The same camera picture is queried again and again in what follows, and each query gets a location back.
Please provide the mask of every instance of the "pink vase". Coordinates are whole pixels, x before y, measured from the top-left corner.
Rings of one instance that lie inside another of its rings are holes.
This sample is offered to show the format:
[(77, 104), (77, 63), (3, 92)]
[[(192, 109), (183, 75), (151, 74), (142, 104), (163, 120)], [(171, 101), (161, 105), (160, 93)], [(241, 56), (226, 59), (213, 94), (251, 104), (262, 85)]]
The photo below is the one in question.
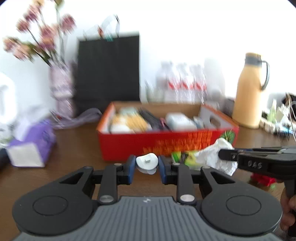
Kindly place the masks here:
[(73, 77), (67, 65), (50, 67), (51, 96), (56, 99), (55, 114), (64, 118), (72, 118), (75, 110), (73, 107)]

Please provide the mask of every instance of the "gray ribbed surface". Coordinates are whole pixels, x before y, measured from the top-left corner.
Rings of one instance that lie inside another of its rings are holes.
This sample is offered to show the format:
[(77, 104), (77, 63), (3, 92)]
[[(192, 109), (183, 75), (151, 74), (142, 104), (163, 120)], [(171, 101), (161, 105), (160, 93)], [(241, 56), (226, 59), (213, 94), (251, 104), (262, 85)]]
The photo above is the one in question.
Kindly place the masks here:
[(83, 227), (56, 237), (21, 233), (15, 241), (279, 241), (273, 234), (242, 238), (208, 226), (194, 207), (172, 197), (122, 197), (112, 206), (101, 206)]

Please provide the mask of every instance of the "finger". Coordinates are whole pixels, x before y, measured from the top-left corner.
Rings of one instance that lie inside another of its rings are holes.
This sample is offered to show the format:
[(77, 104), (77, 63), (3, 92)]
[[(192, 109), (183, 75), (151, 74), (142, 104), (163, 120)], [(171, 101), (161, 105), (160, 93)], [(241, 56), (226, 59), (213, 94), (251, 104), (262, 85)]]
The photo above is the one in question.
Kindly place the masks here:
[(280, 203), (281, 203), (281, 207), (282, 207), (284, 213), (288, 213), (291, 210), (289, 207), (289, 204), (288, 204), (289, 198), (287, 197), (287, 194), (286, 194), (286, 188), (284, 188), (284, 190), (281, 194)]
[(279, 226), (281, 227), (281, 230), (283, 230), (283, 231), (287, 231), (289, 229), (289, 227), (283, 223), (280, 223)]
[(288, 203), (289, 207), (291, 209), (296, 209), (296, 195), (294, 195), (293, 197), (291, 197), (291, 199), (289, 200), (289, 203)]
[(281, 223), (290, 227), (295, 223), (295, 216), (291, 213), (283, 213), (281, 217)]

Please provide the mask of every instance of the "red cardboard box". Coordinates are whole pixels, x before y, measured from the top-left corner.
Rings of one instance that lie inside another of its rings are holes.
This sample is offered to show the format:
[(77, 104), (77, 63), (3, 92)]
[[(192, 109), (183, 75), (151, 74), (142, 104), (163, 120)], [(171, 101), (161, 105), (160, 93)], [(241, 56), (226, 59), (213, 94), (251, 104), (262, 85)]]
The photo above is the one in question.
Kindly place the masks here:
[[(207, 129), (187, 132), (149, 132), (137, 134), (110, 134), (109, 125), (113, 116), (122, 107), (144, 108), (156, 117), (165, 117), (169, 112), (181, 112), (192, 118), (199, 116)], [(142, 104), (140, 102), (112, 102), (103, 114), (97, 132), (105, 161), (124, 161), (129, 155), (142, 156), (153, 152), (169, 156), (173, 151), (200, 150), (224, 137), (235, 143), (239, 125), (220, 111), (199, 104)]]

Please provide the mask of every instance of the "screw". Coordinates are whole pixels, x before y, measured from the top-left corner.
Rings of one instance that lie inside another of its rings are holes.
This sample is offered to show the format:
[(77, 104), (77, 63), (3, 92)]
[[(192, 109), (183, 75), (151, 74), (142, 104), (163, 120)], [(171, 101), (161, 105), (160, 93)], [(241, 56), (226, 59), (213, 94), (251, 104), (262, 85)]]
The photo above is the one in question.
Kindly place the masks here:
[(109, 203), (109, 202), (112, 202), (113, 200), (114, 200), (114, 198), (110, 195), (103, 195), (99, 199), (99, 201), (102, 203)]
[(193, 202), (195, 197), (190, 194), (184, 194), (180, 197), (180, 200), (183, 202)]

